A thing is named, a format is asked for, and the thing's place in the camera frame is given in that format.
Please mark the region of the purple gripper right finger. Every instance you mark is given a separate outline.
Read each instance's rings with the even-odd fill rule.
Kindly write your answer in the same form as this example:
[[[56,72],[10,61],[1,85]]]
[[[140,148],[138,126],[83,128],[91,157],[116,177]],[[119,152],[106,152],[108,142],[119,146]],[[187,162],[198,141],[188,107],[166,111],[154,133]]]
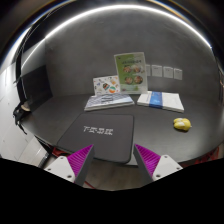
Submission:
[[[138,144],[134,145],[133,154],[141,172],[144,185],[182,169],[169,155],[160,156]]]

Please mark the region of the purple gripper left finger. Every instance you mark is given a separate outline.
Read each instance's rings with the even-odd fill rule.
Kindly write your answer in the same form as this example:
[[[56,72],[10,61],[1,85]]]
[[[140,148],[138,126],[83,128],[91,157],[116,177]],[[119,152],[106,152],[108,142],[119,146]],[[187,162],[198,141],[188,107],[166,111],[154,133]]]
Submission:
[[[82,186],[94,155],[94,145],[89,145],[69,156],[59,156],[45,171]]]

